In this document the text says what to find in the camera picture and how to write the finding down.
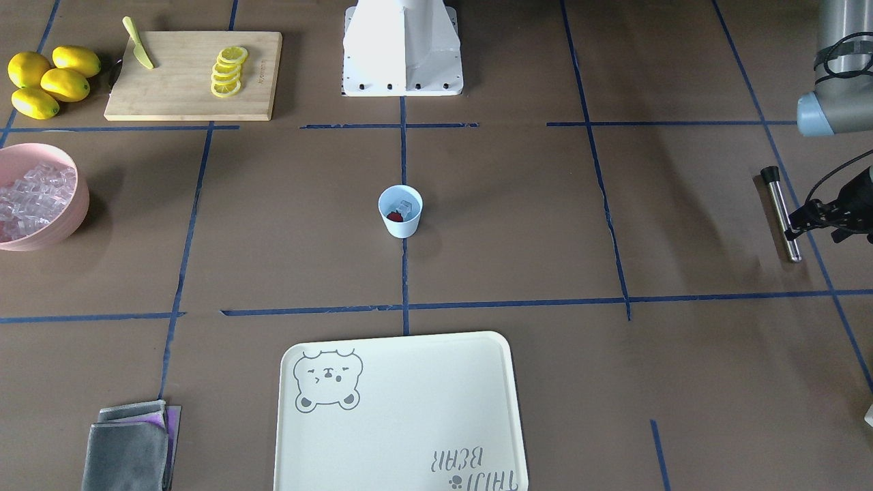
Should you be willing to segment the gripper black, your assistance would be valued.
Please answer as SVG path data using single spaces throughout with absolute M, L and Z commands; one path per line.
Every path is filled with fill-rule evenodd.
M 872 242 L 872 181 L 871 167 L 853 177 L 838 192 L 833 201 L 825 204 L 811 199 L 813 215 L 807 209 L 796 209 L 789 215 L 790 228 L 784 236 L 793 242 L 804 236 L 811 227 L 829 228 L 834 243 L 842 243 L 849 237 L 863 236 Z

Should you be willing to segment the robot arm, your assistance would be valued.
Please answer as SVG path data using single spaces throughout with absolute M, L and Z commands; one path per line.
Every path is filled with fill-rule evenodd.
M 870 1 L 821 1 L 814 89 L 799 97 L 796 124 L 802 136 L 836 136 L 872 128 L 872 6 Z M 820 178 L 803 205 L 788 216 L 784 236 L 796 239 L 829 228 L 832 242 L 852 235 L 871 240 L 871 168 L 852 178 L 838 196 L 824 203 L 814 196 L 830 177 L 869 158 L 867 151 Z

